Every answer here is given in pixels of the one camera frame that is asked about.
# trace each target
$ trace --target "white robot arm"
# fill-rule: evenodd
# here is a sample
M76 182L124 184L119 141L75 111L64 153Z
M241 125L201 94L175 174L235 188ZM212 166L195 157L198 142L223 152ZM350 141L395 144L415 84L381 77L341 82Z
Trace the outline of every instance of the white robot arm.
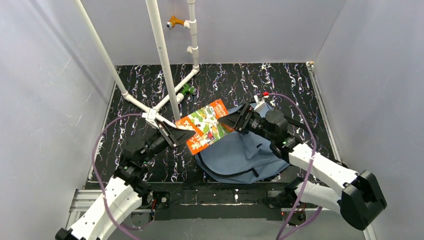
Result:
M245 103L237 111L221 117L218 121L241 134L252 132L270 141L270 149L280 159L307 171L312 149L303 141L288 133L288 124L305 126L286 118L279 110L268 110L265 117L257 112L263 99L255 96L257 106ZM358 230L364 230L386 207L387 202L376 177L369 171L358 173L315 153L310 174L327 186L306 182L300 196L303 203L312 203L337 213ZM291 204L300 194L304 179L296 179L284 188L279 199Z
M169 146L184 144L195 134L194 131L177 129L166 122L155 122L154 127L158 131L142 143L141 149L132 155L128 152L121 155L119 166L105 188L108 210L118 224L142 203L148 204L146 199L152 193L152 188L143 181L148 171L144 163ZM61 228L55 239L107 240L115 229L101 194L69 229Z

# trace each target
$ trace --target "white wall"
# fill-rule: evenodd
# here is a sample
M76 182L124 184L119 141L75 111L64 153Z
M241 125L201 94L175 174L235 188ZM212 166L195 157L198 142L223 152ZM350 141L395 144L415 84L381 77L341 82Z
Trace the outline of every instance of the white wall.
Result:
M380 240L424 235L424 1L348 0L316 59L342 159L373 172Z
M0 2L0 238L53 239L113 80L72 1Z
M315 60L346 0L197 0L200 63ZM160 64L144 0L83 0L116 65ZM188 19L187 0L158 0L171 64L193 63L190 33L166 29Z

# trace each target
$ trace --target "black speckled floor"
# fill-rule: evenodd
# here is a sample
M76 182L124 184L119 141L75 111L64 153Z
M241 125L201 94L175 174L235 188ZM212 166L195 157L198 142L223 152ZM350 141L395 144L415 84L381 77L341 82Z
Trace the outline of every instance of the black speckled floor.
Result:
M190 72L191 65L172 65L171 69L176 85ZM118 73L128 91L149 107L155 106L166 95L166 85L160 65L121 66L118 68ZM200 72L189 81L189 84L196 87L198 91L194 96L186 96L179 104L181 116L186 116L216 99L222 99L227 109L230 109L249 101L253 95L260 92L281 93L289 96L298 103L308 123L317 132L315 136L317 150L324 156L334 159L306 64L202 64ZM286 101L279 97L269 100L270 104L277 109L291 111L293 117L300 120L299 114L296 110L292 110ZM125 101L116 88L106 124L116 117L128 113L141 113L141 110ZM169 120L173 119L169 103L161 109L160 114ZM294 129L293 126L290 126L289 130L299 134L310 144L309 134L304 133L302 129ZM139 149L142 139L150 136L154 131L151 127L146 126L144 119L135 117L123 119L114 128L108 130L101 140L99 155L95 162L102 179L107 181L112 176L123 149L132 152ZM149 165L150 171L144 178L148 182L214 181L197 166L194 157L190 155L185 145L158 154L149 162ZM283 178L292 180L303 174L303 171L297 168L289 169L291 170L284 170L280 175L272 178L272 181ZM97 182L97 179L93 176L93 179L89 179L89 181Z

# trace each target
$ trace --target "orange book cover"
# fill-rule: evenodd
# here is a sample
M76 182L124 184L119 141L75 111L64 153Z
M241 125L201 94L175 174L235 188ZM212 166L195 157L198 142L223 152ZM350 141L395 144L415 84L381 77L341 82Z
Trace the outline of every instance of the orange book cover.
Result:
M220 124L218 119L228 115L228 111L221 99L202 107L201 109L176 121L179 129L195 131L196 134L186 143L192 155L216 143L234 129Z

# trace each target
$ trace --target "blue backpack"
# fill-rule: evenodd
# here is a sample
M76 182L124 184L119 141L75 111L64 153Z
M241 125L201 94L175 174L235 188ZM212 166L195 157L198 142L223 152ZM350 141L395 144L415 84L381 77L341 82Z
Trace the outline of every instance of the blue backpack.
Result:
M241 107L228 112L233 113ZM258 113L264 117L271 109L266 104ZM251 184L275 176L289 166L273 154L270 141L252 132L242 135L233 131L199 152L195 159L213 179L227 184Z

